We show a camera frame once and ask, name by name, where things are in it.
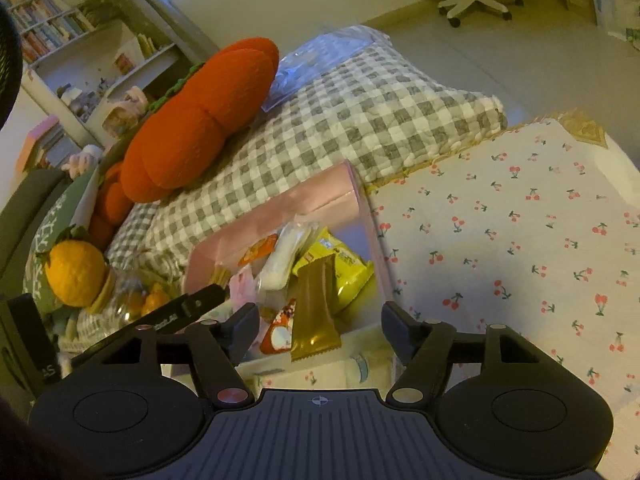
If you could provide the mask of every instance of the gray curtain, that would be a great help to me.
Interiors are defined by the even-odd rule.
[[[169,0],[129,1],[143,11],[146,19],[171,38],[194,64],[206,61],[219,50],[218,46]]]

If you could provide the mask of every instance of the gray and white gingham blanket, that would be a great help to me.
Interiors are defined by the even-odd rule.
[[[375,38],[237,134],[197,183],[159,205],[136,205],[108,251],[111,263],[136,255],[166,274],[166,257],[155,255],[185,266],[207,235],[342,160],[370,183],[506,126],[497,98],[439,85],[388,37]]]

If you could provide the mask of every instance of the pillow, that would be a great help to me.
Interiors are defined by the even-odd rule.
[[[41,316],[50,314],[62,304],[53,294],[42,261],[36,254],[49,251],[60,233],[71,225],[89,228],[98,195],[98,180],[97,168],[78,177],[56,200],[33,237],[24,269],[23,290],[32,295]]]

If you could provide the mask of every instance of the pink box on shelf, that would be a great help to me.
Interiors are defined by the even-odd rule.
[[[206,286],[215,265],[224,265],[235,272],[248,247],[297,214],[326,226],[363,260],[372,260],[375,274],[356,300],[335,317],[342,337],[341,349],[293,364],[288,353],[243,362],[238,372],[244,378],[265,370],[318,366],[385,342],[380,330],[380,311],[383,303],[392,299],[393,288],[369,203],[348,162],[332,166],[271,198],[199,243],[190,256],[184,291],[191,294]]]

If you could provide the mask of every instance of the floor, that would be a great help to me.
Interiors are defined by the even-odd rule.
[[[513,21],[476,11],[452,28],[436,9],[385,30],[438,82],[498,96],[510,125],[581,108],[640,167],[640,52],[559,0],[526,0]]]

